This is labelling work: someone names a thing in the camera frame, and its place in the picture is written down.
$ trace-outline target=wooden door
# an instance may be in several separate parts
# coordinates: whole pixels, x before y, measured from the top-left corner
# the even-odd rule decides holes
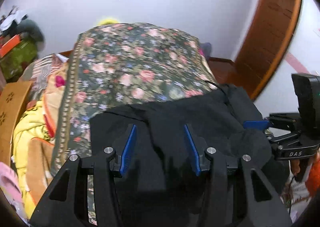
[[[297,17],[295,21],[292,19],[299,13],[296,11],[296,4],[296,0],[259,1],[252,25],[235,61],[235,72],[227,79],[229,83],[244,87],[252,99],[257,97],[268,82],[272,75],[270,69],[276,69],[289,45]],[[285,49],[280,54],[279,51],[284,46]]]

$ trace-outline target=blue gripper pad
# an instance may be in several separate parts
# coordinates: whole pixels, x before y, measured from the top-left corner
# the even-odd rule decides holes
[[[184,132],[185,132],[184,140],[185,140],[187,152],[188,152],[190,163],[191,163],[191,168],[195,172],[195,174],[199,176],[201,173],[199,154],[196,150],[192,136],[186,124],[184,125]]]
[[[121,155],[121,166],[120,166],[121,175],[124,175],[129,168],[136,142],[137,142],[137,126],[134,124],[132,126],[127,143],[124,147],[123,153]]]
[[[268,120],[262,121],[245,121],[243,123],[243,128],[245,129],[257,129],[257,130],[266,130],[267,128],[271,127],[272,123]]]

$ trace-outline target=green bag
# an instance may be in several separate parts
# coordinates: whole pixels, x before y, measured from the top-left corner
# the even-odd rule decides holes
[[[6,81],[17,81],[36,56],[36,44],[33,41],[21,40],[3,58],[0,58],[0,67]]]

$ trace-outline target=floral blanket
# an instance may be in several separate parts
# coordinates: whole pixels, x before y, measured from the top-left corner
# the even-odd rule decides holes
[[[51,172],[71,154],[91,155],[89,119],[123,104],[201,95],[216,82],[199,54],[197,38],[151,24],[114,24],[80,35],[70,57]],[[89,218],[95,223],[92,179]]]

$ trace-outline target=black cable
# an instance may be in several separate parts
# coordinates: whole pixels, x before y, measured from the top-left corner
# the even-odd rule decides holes
[[[292,206],[292,203],[291,203],[291,184],[292,184],[292,181],[294,180],[294,177],[291,179],[290,181],[290,184],[289,184],[289,189],[288,189],[288,193],[289,193],[289,215],[291,214],[291,206]]]
[[[209,81],[209,80],[205,80],[205,82],[206,82],[206,83],[209,83],[209,84],[211,84],[211,85],[214,85],[216,88],[218,88],[218,89],[220,89],[222,92],[224,92],[223,89],[222,89],[220,86],[218,86],[216,83],[211,82],[211,81]]]

